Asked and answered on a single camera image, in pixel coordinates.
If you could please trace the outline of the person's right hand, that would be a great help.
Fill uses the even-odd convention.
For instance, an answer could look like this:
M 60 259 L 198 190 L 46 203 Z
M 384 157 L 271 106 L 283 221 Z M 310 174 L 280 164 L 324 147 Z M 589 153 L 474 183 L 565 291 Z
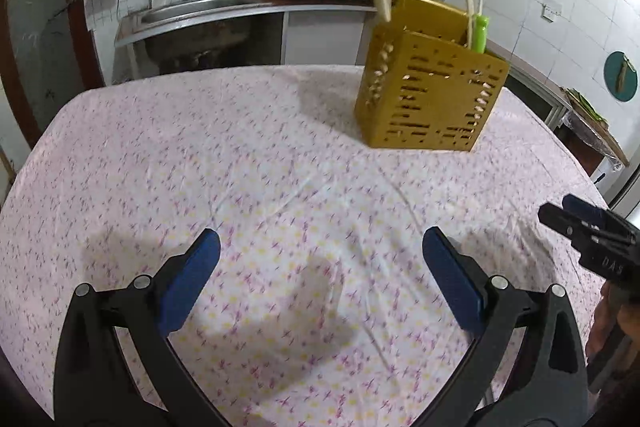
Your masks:
M 588 359 L 600 352 L 605 341 L 610 335 L 614 324 L 626 321 L 626 309 L 620 307 L 615 310 L 611 301 L 612 285 L 605 282 L 601 287 L 601 299 L 593 312 L 593 323 L 586 343 L 586 355 Z

